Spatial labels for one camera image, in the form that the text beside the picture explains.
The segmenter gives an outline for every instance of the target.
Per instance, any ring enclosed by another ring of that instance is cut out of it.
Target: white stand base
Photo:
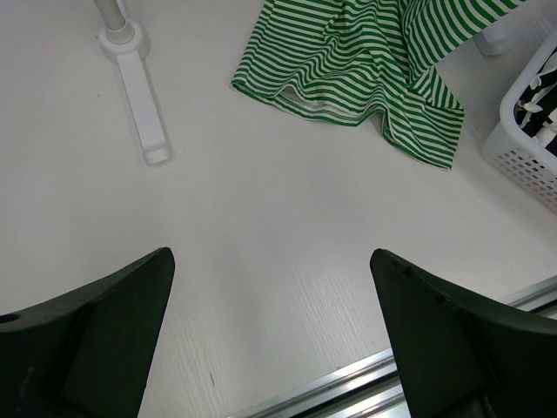
[[[473,41],[481,54],[488,57],[509,52],[512,47],[507,28],[501,21],[490,24],[482,32],[474,35]]]
[[[117,38],[118,34],[105,27],[99,32],[98,40],[105,56],[120,69],[144,158],[147,164],[152,165],[168,159],[171,156],[170,147],[143,67],[143,60],[149,54],[149,39],[131,20],[127,20],[123,28],[126,36],[131,33],[128,25],[133,29],[129,42],[115,44],[109,39]]]

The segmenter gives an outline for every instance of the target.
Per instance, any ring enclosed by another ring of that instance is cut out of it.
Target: green striped shirt
[[[450,169],[462,106],[434,65],[522,0],[265,0],[232,87],[311,120],[382,116],[385,140]]]

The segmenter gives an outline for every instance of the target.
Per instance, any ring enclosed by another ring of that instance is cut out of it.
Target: white pole
[[[125,18],[116,0],[95,0],[95,4],[108,29],[121,30],[124,27]]]
[[[473,41],[482,55],[492,57],[511,50],[513,43],[508,37],[505,22],[505,19],[498,20],[473,37]]]

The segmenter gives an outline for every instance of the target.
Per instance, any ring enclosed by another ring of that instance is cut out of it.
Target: black and white fabric
[[[557,155],[557,49],[520,96],[514,114],[526,135]]]

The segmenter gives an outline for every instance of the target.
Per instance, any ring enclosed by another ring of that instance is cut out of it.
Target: basket
[[[483,158],[557,213],[557,157],[524,133],[514,119],[514,106],[557,47],[557,29],[536,52],[500,106],[500,122],[482,147]]]

